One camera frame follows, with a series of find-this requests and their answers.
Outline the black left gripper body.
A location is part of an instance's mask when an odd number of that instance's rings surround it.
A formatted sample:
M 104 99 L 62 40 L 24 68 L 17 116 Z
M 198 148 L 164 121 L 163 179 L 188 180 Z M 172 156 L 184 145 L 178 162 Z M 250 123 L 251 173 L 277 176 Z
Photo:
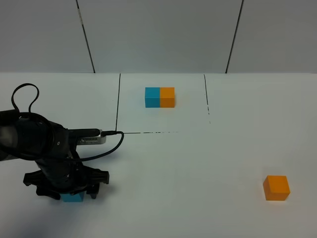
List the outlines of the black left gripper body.
M 61 194 L 86 192 L 94 184 L 109 183 L 109 172 L 83 165 L 76 151 L 69 153 L 70 161 L 39 159 L 39 171 L 26 173 L 23 183 L 34 185 Z

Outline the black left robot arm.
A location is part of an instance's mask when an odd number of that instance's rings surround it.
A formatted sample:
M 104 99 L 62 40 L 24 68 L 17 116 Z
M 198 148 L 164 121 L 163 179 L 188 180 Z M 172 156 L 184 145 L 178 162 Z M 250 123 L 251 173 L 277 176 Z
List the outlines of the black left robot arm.
M 100 185 L 109 183 L 109 172 L 85 166 L 85 161 L 108 155 L 80 158 L 79 145 L 104 144 L 115 131 L 67 129 L 35 113 L 18 110 L 0 114 L 0 159 L 34 161 L 38 171 L 26 173 L 23 182 L 34 185 L 38 196 L 81 201 L 84 194 L 97 197 Z

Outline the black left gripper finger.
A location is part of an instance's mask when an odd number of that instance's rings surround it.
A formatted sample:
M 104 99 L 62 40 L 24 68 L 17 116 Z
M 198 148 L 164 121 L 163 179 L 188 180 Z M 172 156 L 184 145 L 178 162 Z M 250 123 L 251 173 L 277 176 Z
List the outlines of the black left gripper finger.
M 37 187 L 36 194 L 38 196 L 46 196 L 46 197 L 52 198 L 54 200 L 60 200 L 60 198 L 61 198 L 59 193 L 47 190 L 47 189 L 42 188 L 42 187 Z
M 87 187 L 86 194 L 89 195 L 92 199 L 96 199 L 99 193 L 99 185 L 94 184 L 92 186 Z

